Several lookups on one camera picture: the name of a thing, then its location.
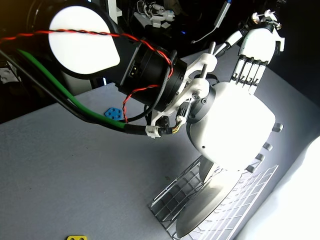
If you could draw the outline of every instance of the wire connector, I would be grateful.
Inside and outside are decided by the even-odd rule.
[[[159,126],[145,126],[145,132],[148,137],[155,139],[155,138],[161,138],[159,134]]]

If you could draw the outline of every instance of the metal wire basket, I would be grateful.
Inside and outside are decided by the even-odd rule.
[[[200,157],[156,196],[150,210],[174,240],[229,240],[253,206],[278,165],[265,172],[244,172],[228,196],[193,231],[176,234],[177,216],[187,202],[205,186],[199,177]]]

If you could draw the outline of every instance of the yellow object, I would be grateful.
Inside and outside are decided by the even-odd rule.
[[[68,236],[66,240],[87,240],[86,236]]]

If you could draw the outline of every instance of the wire rack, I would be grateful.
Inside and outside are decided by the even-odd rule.
[[[183,238],[176,234],[177,216],[205,184],[199,177],[200,157],[156,196],[150,210],[174,240],[230,240],[278,165],[265,172],[244,172],[228,196],[193,231]]]

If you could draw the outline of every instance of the gray table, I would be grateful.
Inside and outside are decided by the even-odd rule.
[[[221,81],[229,80],[236,53],[219,60]],[[261,169],[280,167],[253,211],[320,133],[320,109],[272,71],[256,95],[284,129],[270,137],[274,149]],[[124,97],[108,85],[78,99],[103,113],[121,108]],[[128,115],[142,108],[131,100]],[[57,104],[0,125],[0,143],[0,239],[8,240],[170,239],[148,204],[200,155],[185,129],[155,140],[126,135],[82,122]]]

